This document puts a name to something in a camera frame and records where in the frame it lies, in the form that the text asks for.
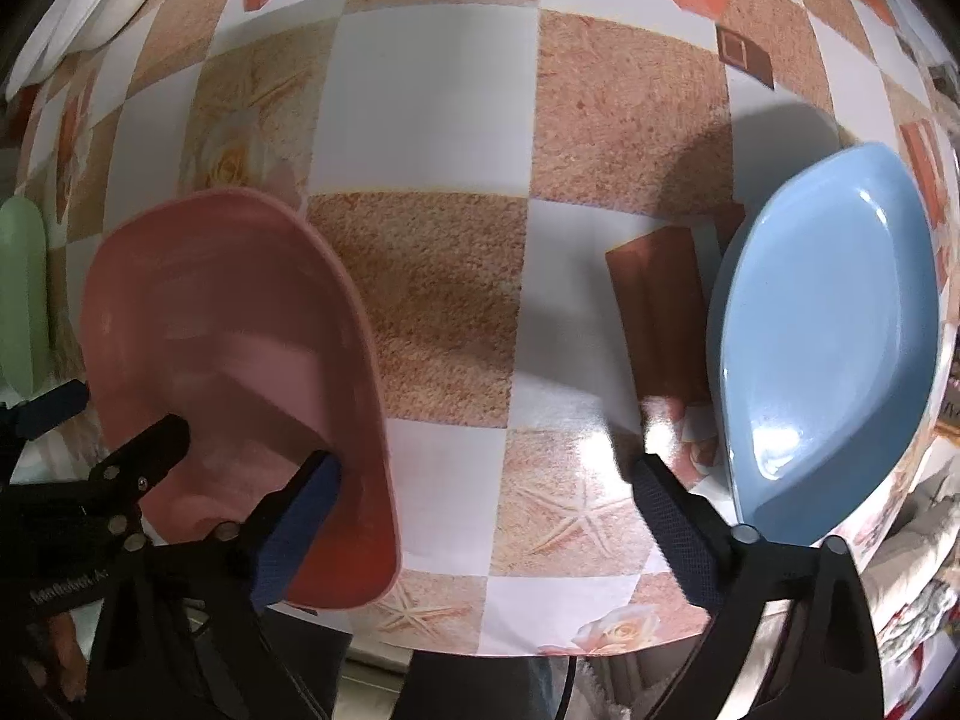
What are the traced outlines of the pink plastic plate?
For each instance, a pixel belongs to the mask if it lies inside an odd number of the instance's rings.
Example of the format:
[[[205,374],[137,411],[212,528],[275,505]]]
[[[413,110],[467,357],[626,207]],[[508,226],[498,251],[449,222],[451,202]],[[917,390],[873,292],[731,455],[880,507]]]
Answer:
[[[373,333],[345,266],[288,206],[252,188],[161,203],[106,234],[80,310],[86,380],[109,447],[167,415],[187,455],[143,501],[169,543],[241,522],[327,450],[334,508],[286,598],[351,610],[400,567]]]

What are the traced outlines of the blue plastic plate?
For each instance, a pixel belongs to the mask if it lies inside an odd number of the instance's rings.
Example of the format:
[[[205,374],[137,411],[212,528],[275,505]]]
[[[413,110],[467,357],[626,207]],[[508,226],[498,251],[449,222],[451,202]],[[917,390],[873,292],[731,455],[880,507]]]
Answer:
[[[884,483],[928,406],[939,312],[926,208],[887,145],[818,161],[748,216],[706,330],[740,522],[807,546]]]

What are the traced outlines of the checkered patterned tablecloth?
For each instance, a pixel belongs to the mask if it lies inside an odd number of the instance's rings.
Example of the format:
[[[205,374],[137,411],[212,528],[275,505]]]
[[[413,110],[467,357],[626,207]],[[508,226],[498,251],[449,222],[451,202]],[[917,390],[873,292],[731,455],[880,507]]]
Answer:
[[[940,330],[958,187],[913,0],[146,0],[20,93],[44,215],[50,362],[86,376],[106,234],[252,188],[322,236],[373,333],[400,567],[286,614],[405,649],[620,655],[683,600],[615,458],[718,474],[709,294],[747,211],[843,146],[919,182]]]

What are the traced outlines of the green plastic plate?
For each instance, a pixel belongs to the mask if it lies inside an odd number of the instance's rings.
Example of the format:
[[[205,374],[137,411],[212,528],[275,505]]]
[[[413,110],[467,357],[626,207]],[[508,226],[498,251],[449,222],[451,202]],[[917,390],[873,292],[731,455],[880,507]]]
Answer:
[[[47,241],[43,215],[31,200],[2,203],[2,376],[32,397],[49,375]]]

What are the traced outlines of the white plate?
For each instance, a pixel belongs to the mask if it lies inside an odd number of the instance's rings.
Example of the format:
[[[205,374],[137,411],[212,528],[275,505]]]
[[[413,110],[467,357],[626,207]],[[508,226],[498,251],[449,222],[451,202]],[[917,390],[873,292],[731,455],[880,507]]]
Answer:
[[[47,80],[71,54],[109,43],[146,0],[52,0],[5,75],[3,98],[11,103],[26,86]]]

